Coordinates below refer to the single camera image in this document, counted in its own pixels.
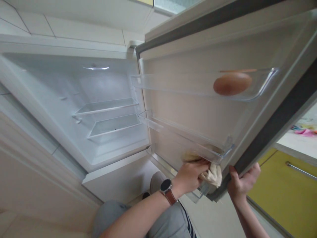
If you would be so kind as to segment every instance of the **egg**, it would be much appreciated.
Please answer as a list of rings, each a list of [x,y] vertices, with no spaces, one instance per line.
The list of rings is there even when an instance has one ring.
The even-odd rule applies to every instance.
[[[245,73],[228,73],[214,82],[214,91],[223,96],[233,96],[250,87],[252,78]]]

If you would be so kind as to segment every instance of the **hand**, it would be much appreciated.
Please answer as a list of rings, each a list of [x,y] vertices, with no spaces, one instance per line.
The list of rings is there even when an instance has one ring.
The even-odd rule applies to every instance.
[[[228,193],[233,202],[246,199],[248,191],[250,191],[257,181],[261,169],[258,163],[253,165],[248,172],[246,172],[242,178],[233,166],[229,166],[229,172],[231,175],[231,181],[228,183]]]
[[[197,189],[202,183],[198,176],[209,167],[210,162],[204,159],[197,163],[184,163],[172,180],[172,193],[175,199]]]

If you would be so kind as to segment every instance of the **cabinet handle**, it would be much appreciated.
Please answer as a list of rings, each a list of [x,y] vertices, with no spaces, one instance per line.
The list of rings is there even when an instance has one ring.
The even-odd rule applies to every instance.
[[[316,180],[316,181],[317,181],[317,177],[311,175],[310,173],[307,173],[307,172],[304,171],[304,170],[301,170],[300,168],[297,168],[296,166],[292,165],[289,161],[286,161],[285,164],[286,164],[288,167],[291,167],[291,168],[293,168],[293,169],[295,169],[295,170],[297,170],[297,171],[299,171],[299,172],[305,174],[306,176],[312,178],[313,180]]]

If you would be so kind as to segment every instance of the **brown leather strap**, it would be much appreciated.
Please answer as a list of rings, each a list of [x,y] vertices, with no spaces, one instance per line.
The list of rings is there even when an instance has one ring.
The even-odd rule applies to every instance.
[[[165,197],[167,198],[167,200],[169,201],[169,203],[171,205],[173,205],[174,203],[177,202],[177,200],[175,199],[171,189],[168,190],[168,192],[165,194]]]

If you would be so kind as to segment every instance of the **refrigerator shelf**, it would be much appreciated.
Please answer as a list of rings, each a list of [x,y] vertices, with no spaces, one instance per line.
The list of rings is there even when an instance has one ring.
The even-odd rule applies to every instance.
[[[130,78],[132,85],[136,88],[186,93],[204,97],[225,97],[230,100],[237,101],[252,101],[263,94],[277,72],[278,68],[267,68],[221,70],[209,73],[188,74],[139,74],[132,75]],[[221,78],[227,74],[232,75],[232,73],[237,73],[240,75],[240,77],[230,77],[234,78],[234,84],[237,85],[235,88],[241,87],[241,82],[246,81],[245,77],[247,77],[249,80],[251,78],[250,85],[244,91],[232,96],[223,96],[215,92],[214,82],[218,78]]]
[[[178,170],[166,162],[166,160],[160,157],[157,153],[155,153],[155,150],[152,148],[152,146],[150,146],[146,152],[150,155],[150,161],[156,167],[158,167],[166,177],[173,179],[176,176]],[[186,195],[194,203],[197,203],[203,195],[206,195],[209,192],[209,188],[209,184],[204,181],[198,189],[191,193],[187,193]]]
[[[139,103],[133,98],[110,100],[103,102],[88,103],[73,114],[73,116],[88,115],[99,112],[117,110],[120,108],[136,106]]]
[[[122,131],[127,128],[141,125],[136,114],[116,117],[104,121],[97,121],[90,132],[88,139],[99,137],[108,133]]]
[[[152,110],[147,110],[138,115],[141,123],[163,134],[173,141],[185,146],[188,150],[198,154],[206,160],[219,164],[233,149],[232,138],[227,137],[224,144],[210,141],[198,135],[194,135],[177,125],[167,123],[153,116]]]

